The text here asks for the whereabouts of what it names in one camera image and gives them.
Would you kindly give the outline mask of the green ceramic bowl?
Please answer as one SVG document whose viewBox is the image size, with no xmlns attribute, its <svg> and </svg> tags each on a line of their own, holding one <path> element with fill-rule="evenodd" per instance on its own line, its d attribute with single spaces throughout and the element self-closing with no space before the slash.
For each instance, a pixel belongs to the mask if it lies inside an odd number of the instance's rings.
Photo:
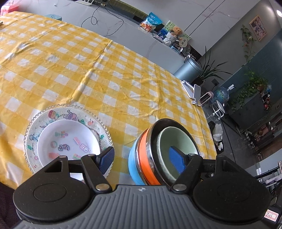
<svg viewBox="0 0 282 229">
<path fill-rule="evenodd" d="M 157 137 L 157 162 L 164 177 L 171 183 L 184 171 L 183 158 L 174 152 L 170 152 L 171 147 L 176 147 L 183 154 L 200 155 L 197 145 L 190 135 L 177 127 L 167 127 L 163 129 Z"/>
</svg>

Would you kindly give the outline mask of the blue steel bowl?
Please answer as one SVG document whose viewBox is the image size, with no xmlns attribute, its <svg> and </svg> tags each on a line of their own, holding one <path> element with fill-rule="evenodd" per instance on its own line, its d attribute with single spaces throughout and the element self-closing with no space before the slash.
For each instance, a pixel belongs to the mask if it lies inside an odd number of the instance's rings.
<svg viewBox="0 0 282 229">
<path fill-rule="evenodd" d="M 135 140 L 130 150 L 129 157 L 128 157 L 128 169 L 129 169 L 130 176 L 136 185 L 145 185 L 145 183 L 142 181 L 142 178 L 140 177 L 138 173 L 138 169 L 136 166 L 136 160 L 135 160 L 135 152 L 137 149 L 137 142 L 139 139 L 140 138 L 138 137 Z"/>
</svg>

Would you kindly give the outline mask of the orange steel bowl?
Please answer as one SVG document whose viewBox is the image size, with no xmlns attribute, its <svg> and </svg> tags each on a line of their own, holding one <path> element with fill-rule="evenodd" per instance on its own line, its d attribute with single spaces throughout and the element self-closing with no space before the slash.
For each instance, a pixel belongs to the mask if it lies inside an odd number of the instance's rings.
<svg viewBox="0 0 282 229">
<path fill-rule="evenodd" d="M 178 149 L 184 154 L 188 154 L 186 150 L 189 150 L 190 154 L 200 155 L 195 140 L 180 123 L 168 118 L 156 121 L 142 134 L 136 153 L 137 170 L 142 173 L 142 179 L 147 185 L 171 185 L 176 180 L 172 173 L 168 172 L 171 166 L 166 166 L 164 160 L 159 160 L 157 156 L 157 138 L 161 131 L 168 127 L 175 127 L 188 137 L 187 140 L 181 138 L 181 143 L 188 143 L 188 146 L 180 146 Z"/>
</svg>

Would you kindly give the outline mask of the white cartoon plate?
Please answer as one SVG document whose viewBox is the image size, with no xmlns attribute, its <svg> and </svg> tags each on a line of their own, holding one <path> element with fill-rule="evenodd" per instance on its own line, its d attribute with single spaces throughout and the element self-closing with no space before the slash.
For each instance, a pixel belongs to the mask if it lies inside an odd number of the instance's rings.
<svg viewBox="0 0 282 229">
<path fill-rule="evenodd" d="M 78 160 L 86 154 L 100 154 L 99 141 L 83 124 L 59 120 L 49 124 L 40 134 L 37 153 L 42 166 L 59 156 Z"/>
</svg>

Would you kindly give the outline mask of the patterned glass plate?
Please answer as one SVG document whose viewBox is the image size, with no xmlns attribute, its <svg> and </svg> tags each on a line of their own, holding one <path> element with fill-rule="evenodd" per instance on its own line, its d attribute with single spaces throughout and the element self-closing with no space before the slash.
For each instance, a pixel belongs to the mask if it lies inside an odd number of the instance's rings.
<svg viewBox="0 0 282 229">
<path fill-rule="evenodd" d="M 102 121 L 88 110 L 74 105 L 55 105 L 39 112 L 29 123 L 24 136 L 26 161 L 33 173 L 44 166 L 39 161 L 37 143 L 41 132 L 51 123 L 72 120 L 85 125 L 99 141 L 100 152 L 113 146 L 111 136 Z"/>
</svg>

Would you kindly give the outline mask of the white round stool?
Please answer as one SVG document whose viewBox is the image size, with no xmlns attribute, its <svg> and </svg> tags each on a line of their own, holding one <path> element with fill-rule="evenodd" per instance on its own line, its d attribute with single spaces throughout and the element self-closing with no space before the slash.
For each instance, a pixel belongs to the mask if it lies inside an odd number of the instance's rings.
<svg viewBox="0 0 282 229">
<path fill-rule="evenodd" d="M 220 120 L 226 113 L 223 105 L 216 100 L 211 106 L 213 109 L 213 116 L 216 118 L 216 120 Z"/>
</svg>

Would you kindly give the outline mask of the pink space heater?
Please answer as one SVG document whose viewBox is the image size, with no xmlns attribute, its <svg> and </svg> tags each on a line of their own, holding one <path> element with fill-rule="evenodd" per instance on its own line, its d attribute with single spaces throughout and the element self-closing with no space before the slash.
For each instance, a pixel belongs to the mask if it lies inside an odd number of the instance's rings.
<svg viewBox="0 0 282 229">
<path fill-rule="evenodd" d="M 209 91 L 209 92 L 206 92 L 203 96 L 200 97 L 200 104 L 204 104 L 206 103 L 208 100 L 210 100 L 211 98 L 213 98 L 214 94 Z"/>
</svg>

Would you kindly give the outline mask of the white tablet stand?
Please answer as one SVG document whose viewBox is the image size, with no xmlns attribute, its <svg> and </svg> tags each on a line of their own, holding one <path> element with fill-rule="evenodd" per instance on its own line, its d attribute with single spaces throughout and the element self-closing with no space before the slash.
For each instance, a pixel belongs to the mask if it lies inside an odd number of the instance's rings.
<svg viewBox="0 0 282 229">
<path fill-rule="evenodd" d="M 188 97 L 192 100 L 191 104 L 201 106 L 201 103 L 200 103 L 201 87 L 196 84 L 192 86 L 186 80 L 181 81 L 181 83 Z"/>
</svg>

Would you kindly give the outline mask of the water jug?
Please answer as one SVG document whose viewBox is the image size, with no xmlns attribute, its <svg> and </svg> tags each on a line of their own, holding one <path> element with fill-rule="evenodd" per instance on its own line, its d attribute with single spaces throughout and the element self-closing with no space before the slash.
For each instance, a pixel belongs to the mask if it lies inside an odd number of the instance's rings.
<svg viewBox="0 0 282 229">
<path fill-rule="evenodd" d="M 213 92 L 212 102 L 215 103 L 219 101 L 222 105 L 229 100 L 230 91 L 234 89 L 234 85 L 232 84 L 228 88 L 220 87 L 219 89 Z"/>
</svg>

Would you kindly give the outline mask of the grey metal trash can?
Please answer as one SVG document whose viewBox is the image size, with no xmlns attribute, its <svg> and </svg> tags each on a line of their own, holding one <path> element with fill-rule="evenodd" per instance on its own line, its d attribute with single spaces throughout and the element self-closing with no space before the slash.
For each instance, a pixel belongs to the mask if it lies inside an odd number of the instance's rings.
<svg viewBox="0 0 282 229">
<path fill-rule="evenodd" d="M 183 65 L 173 74 L 176 78 L 183 81 L 192 82 L 203 72 L 201 65 L 193 58 L 186 58 Z"/>
</svg>

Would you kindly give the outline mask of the potted long-leaf plant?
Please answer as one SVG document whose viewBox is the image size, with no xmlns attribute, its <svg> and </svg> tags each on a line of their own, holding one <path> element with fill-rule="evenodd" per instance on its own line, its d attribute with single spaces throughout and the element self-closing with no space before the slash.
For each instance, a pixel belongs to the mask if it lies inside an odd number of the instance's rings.
<svg viewBox="0 0 282 229">
<path fill-rule="evenodd" d="M 200 73 L 199 76 L 196 77 L 196 79 L 194 80 L 194 84 L 201 86 L 206 81 L 206 79 L 210 77 L 216 77 L 220 80 L 223 80 L 223 78 L 218 75 L 219 73 L 231 75 L 230 72 L 223 71 L 222 69 L 220 69 L 220 67 L 222 65 L 225 65 L 227 61 L 215 65 L 215 60 L 213 60 L 212 62 L 210 62 L 210 60 L 211 50 L 207 50 L 207 47 L 205 47 L 204 64 L 200 63 L 200 67 L 203 71 Z"/>
</svg>

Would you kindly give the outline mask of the climbing green plant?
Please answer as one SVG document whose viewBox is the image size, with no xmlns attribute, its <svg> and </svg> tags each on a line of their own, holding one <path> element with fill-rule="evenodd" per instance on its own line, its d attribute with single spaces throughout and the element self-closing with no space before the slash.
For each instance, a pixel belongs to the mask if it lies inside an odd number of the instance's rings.
<svg viewBox="0 0 282 229">
<path fill-rule="evenodd" d="M 242 65 L 242 69 L 245 71 L 244 76 L 247 81 L 243 87 L 239 90 L 238 94 L 234 96 L 230 101 L 230 107 L 232 112 L 236 112 L 242 109 L 245 100 L 254 96 L 256 93 L 262 94 L 268 86 L 268 80 L 259 76 L 253 70 L 251 70 L 249 64 L 256 52 L 253 50 L 256 39 L 253 37 L 252 32 L 243 24 L 241 29 L 242 41 L 244 42 L 242 47 L 244 49 L 245 64 Z"/>
</svg>

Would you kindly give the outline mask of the yellow checkered tablecloth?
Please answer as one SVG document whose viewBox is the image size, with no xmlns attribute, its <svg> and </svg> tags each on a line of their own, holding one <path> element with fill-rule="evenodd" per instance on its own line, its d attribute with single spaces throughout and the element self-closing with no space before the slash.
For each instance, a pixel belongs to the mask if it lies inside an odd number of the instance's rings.
<svg viewBox="0 0 282 229">
<path fill-rule="evenodd" d="M 181 123 L 202 157 L 215 147 L 204 111 L 182 84 L 145 57 L 97 33 L 24 12 L 1 17 L 1 183 L 16 188 L 32 172 L 24 135 L 32 118 L 55 104 L 75 104 L 98 116 L 115 148 L 112 186 L 130 184 L 128 154 L 158 119 Z"/>
</svg>

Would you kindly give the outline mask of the teddy bear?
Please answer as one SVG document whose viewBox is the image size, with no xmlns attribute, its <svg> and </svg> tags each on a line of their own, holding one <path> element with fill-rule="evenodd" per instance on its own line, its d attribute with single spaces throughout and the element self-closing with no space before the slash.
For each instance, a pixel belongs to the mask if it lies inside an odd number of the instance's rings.
<svg viewBox="0 0 282 229">
<path fill-rule="evenodd" d="M 171 29 L 171 31 L 170 31 L 170 33 L 175 37 L 175 38 L 179 38 L 181 35 L 182 35 L 182 33 L 183 33 L 183 31 L 182 31 L 182 29 L 180 28 L 180 27 L 178 27 L 178 26 L 173 26 L 173 28 Z"/>
</svg>

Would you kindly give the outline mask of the white tv console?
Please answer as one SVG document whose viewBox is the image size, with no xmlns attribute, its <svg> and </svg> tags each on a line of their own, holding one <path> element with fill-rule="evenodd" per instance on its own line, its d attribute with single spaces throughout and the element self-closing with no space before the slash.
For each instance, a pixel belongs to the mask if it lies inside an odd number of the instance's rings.
<svg viewBox="0 0 282 229">
<path fill-rule="evenodd" d="M 138 24 L 106 10 L 103 6 L 85 6 L 74 1 L 17 1 L 19 10 L 45 16 L 55 14 L 62 21 L 105 36 L 153 63 L 175 73 L 184 58 L 144 31 Z"/>
</svg>

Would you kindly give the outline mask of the blue snack bag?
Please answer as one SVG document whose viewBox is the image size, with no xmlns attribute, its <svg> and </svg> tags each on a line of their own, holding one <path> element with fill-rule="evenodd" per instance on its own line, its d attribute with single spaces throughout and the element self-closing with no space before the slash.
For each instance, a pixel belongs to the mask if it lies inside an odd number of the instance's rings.
<svg viewBox="0 0 282 229">
<path fill-rule="evenodd" d="M 146 19 L 140 23 L 140 27 L 147 32 L 151 32 L 160 24 L 162 24 L 162 20 L 157 15 L 150 12 Z"/>
</svg>

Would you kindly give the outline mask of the small teal stool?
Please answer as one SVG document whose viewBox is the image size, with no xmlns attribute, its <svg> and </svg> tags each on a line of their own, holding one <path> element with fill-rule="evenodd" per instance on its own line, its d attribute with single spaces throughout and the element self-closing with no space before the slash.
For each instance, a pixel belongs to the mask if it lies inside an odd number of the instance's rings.
<svg viewBox="0 0 282 229">
<path fill-rule="evenodd" d="M 46 15 L 47 18 L 49 19 L 54 19 L 54 20 L 59 20 L 59 21 L 62 21 L 62 17 L 59 16 L 59 15 L 55 15 L 55 14 L 48 14 Z"/>
</svg>

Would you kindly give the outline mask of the white router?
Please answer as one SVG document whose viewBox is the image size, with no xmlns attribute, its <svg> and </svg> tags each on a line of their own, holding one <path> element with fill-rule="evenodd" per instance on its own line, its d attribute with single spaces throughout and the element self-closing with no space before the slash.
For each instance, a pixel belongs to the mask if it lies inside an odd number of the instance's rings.
<svg viewBox="0 0 282 229">
<path fill-rule="evenodd" d="M 94 2 L 94 0 L 77 0 L 76 3 L 85 5 L 85 6 L 91 6 Z"/>
</svg>

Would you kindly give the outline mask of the pink box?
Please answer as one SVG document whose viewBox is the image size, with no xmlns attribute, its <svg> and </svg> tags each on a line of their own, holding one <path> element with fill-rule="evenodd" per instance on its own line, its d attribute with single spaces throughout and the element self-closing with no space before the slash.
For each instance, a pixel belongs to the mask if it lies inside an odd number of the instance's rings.
<svg viewBox="0 0 282 229">
<path fill-rule="evenodd" d="M 2 7 L 1 7 L 1 16 L 8 14 L 13 11 L 18 11 L 19 4 L 15 1 L 7 1 Z"/>
</svg>

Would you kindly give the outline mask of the framed wall picture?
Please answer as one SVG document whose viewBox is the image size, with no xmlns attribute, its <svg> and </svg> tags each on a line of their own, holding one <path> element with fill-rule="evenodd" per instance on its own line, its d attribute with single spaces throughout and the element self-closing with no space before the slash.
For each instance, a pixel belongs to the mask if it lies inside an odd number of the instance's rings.
<svg viewBox="0 0 282 229">
<path fill-rule="evenodd" d="M 249 24 L 260 42 L 267 35 L 266 28 L 263 25 L 260 16 L 257 15 Z"/>
</svg>

